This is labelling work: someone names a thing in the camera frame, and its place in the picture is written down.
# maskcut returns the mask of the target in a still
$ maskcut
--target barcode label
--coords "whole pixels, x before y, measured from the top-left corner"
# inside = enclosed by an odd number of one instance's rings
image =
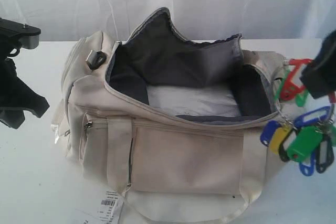
[[[115,200],[108,200],[108,199],[103,199],[102,201],[101,201],[101,205],[105,205],[105,206],[111,206],[111,207],[113,207],[114,206],[114,203],[116,203],[116,201]]]

